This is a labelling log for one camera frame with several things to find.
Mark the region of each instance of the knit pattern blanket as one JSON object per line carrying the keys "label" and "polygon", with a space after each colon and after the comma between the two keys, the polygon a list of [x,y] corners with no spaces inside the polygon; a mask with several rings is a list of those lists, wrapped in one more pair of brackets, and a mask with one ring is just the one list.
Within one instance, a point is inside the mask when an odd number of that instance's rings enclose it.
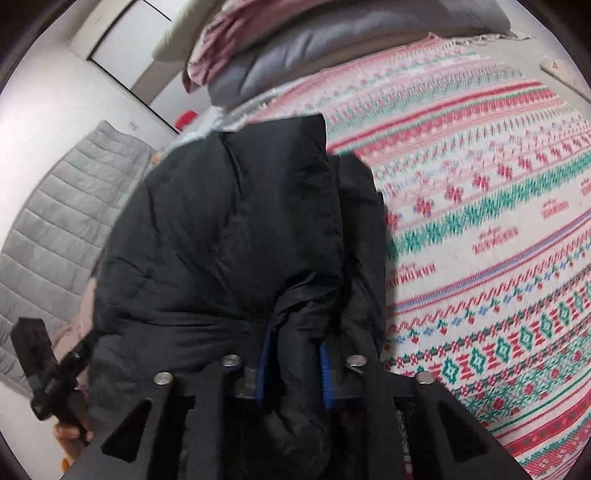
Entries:
{"label": "knit pattern blanket", "polygon": [[591,434],[591,124],[435,36],[309,77],[249,121],[321,112],[388,208],[386,368],[439,380],[535,479]]}

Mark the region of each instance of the pink pillowcase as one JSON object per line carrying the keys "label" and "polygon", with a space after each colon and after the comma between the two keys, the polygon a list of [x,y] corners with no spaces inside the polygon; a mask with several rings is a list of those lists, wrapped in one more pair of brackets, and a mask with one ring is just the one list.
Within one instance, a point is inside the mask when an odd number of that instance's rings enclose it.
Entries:
{"label": "pink pillowcase", "polygon": [[332,0],[228,0],[205,27],[187,64],[188,79],[203,86],[238,52],[302,12]]}

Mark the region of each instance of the gray pillow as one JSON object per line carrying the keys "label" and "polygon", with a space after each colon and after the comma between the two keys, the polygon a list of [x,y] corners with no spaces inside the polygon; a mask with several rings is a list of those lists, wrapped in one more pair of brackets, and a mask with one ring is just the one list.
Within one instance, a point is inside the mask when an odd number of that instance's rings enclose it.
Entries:
{"label": "gray pillow", "polygon": [[507,33],[495,0],[365,0],[312,10],[238,54],[208,85],[212,105],[233,107],[265,90],[369,53],[425,38]]}

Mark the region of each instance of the triangular cutout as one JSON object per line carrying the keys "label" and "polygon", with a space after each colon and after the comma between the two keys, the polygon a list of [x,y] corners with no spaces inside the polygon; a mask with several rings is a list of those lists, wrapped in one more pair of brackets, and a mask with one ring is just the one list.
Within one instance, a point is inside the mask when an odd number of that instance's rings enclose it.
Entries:
{"label": "triangular cutout", "polygon": [[107,438],[101,451],[105,455],[119,458],[125,462],[134,462],[138,456],[139,443],[151,409],[152,402],[142,400]]}
{"label": "triangular cutout", "polygon": [[465,462],[486,453],[486,445],[478,435],[466,425],[449,405],[439,402],[439,416],[447,433],[447,439],[456,462]]}

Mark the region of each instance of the red object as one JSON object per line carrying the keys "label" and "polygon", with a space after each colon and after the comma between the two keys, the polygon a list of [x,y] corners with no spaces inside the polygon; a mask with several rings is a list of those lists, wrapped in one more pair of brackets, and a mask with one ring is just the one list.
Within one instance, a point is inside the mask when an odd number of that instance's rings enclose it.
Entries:
{"label": "red object", "polygon": [[192,110],[187,110],[184,114],[182,114],[178,120],[174,123],[174,127],[181,132],[184,128],[195,120],[199,115]]}

